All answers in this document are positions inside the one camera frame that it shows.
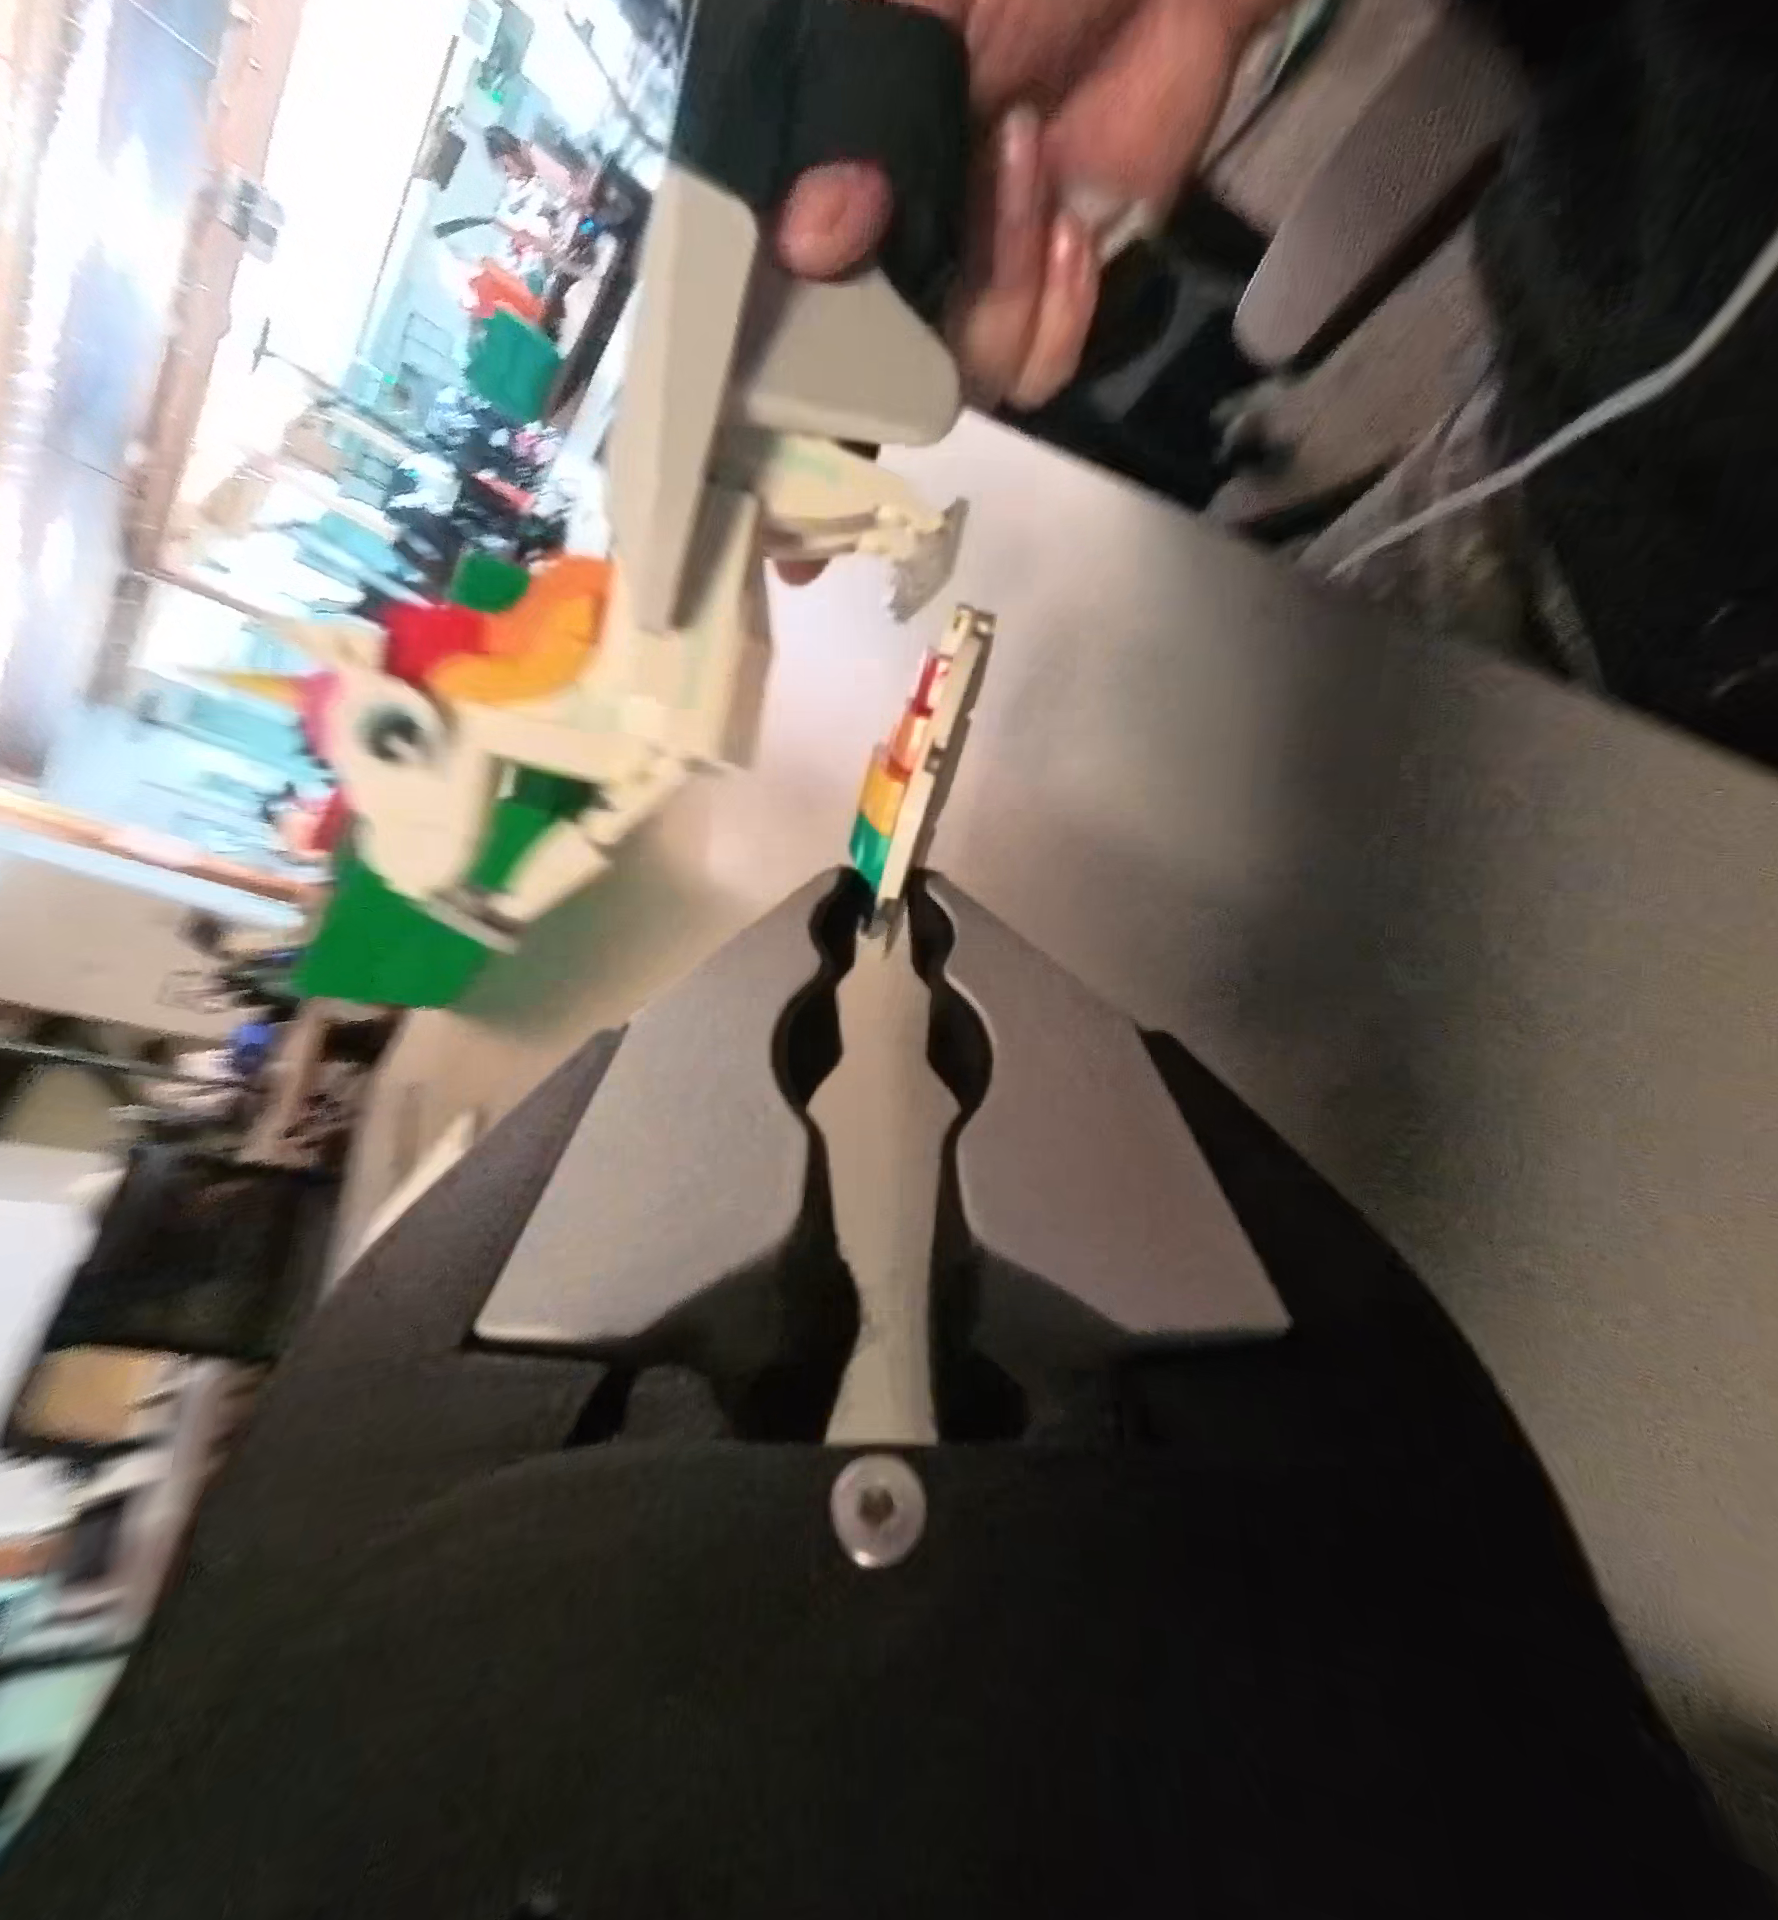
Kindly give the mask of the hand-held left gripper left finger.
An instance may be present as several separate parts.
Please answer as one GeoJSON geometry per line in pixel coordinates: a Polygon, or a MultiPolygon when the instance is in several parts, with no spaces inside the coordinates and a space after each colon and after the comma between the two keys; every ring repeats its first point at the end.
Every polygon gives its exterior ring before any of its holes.
{"type": "Polygon", "coordinates": [[[493,1347],[850,1347],[828,1146],[855,873],[810,878],[623,1029],[516,1238],[493,1347]]]}

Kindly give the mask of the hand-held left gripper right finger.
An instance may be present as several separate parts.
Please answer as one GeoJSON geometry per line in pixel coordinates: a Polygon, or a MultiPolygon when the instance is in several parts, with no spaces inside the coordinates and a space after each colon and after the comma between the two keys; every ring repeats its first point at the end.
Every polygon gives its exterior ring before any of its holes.
{"type": "Polygon", "coordinates": [[[966,1338],[1280,1338],[1292,1324],[1141,1029],[955,881],[908,911],[955,1100],[932,1308],[966,1338]]]}

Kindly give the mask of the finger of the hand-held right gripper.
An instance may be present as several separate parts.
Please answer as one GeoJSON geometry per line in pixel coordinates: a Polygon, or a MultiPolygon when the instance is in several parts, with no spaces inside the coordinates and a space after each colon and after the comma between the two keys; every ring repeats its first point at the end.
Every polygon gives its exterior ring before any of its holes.
{"type": "Polygon", "coordinates": [[[759,219],[671,161],[638,258],[636,319],[608,434],[615,559],[639,627],[681,616],[688,543],[729,392],[759,219]]]}

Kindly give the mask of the white toy brick unicorn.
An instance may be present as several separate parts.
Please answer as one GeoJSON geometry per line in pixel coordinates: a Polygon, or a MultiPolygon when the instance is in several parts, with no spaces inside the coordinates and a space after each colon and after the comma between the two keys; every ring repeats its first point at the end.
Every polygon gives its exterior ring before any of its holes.
{"type": "Polygon", "coordinates": [[[498,612],[394,602],[391,623],[276,619],[312,661],[282,689],[318,721],[313,753],[364,864],[510,951],[686,780],[755,762],[773,553],[883,563],[906,623],[949,585],[970,512],[833,440],[735,430],[700,491],[674,615],[650,615],[615,534],[604,559],[530,567],[498,612]]]}

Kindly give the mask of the round rainbow brick plate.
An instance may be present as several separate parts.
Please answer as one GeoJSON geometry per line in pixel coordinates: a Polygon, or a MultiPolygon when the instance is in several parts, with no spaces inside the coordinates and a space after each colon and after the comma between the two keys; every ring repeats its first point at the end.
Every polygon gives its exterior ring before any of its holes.
{"type": "Polygon", "coordinates": [[[961,766],[999,638],[996,612],[957,605],[922,658],[888,736],[873,747],[849,835],[849,862],[870,896],[867,930],[891,946],[910,881],[961,766]]]}

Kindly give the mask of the person's right hand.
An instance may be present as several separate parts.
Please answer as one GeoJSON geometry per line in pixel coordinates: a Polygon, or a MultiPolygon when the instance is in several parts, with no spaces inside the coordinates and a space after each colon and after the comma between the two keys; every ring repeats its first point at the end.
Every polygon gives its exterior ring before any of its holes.
{"type": "Polygon", "coordinates": [[[959,258],[938,333],[966,407],[1033,414],[1094,331],[1106,236],[1199,171],[1284,1],[916,1],[961,39],[959,258]]]}

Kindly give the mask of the green tote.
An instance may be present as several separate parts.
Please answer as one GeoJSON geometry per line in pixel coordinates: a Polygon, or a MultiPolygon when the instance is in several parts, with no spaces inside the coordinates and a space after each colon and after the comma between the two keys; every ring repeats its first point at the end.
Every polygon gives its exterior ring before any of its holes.
{"type": "Polygon", "coordinates": [[[470,335],[465,384],[483,405],[516,423],[545,420],[563,357],[540,326],[498,307],[470,335]]]}

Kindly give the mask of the green plastic bin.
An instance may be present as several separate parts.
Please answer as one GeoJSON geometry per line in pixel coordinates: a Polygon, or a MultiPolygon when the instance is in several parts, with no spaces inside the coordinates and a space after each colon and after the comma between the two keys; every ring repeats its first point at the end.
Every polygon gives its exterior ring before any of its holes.
{"type": "MultiPolygon", "coordinates": [[[[523,768],[510,774],[470,868],[471,887],[505,894],[548,831],[577,821],[597,796],[585,780],[523,768]]],[[[302,951],[296,991],[397,1011],[446,1011],[493,963],[493,949],[396,894],[361,857],[349,806],[332,813],[326,910],[302,951]]]]}

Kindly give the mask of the person's black shirt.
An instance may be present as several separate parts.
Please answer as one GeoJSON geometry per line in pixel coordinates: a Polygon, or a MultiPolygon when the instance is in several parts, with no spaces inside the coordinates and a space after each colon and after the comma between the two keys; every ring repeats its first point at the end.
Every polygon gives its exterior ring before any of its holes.
{"type": "MultiPolygon", "coordinates": [[[[1527,84],[1479,212],[1514,459],[1689,349],[1776,231],[1778,1],[1468,11],[1527,84]]],[[[1607,692],[1778,772],[1778,269],[1521,503],[1607,692]]]]}

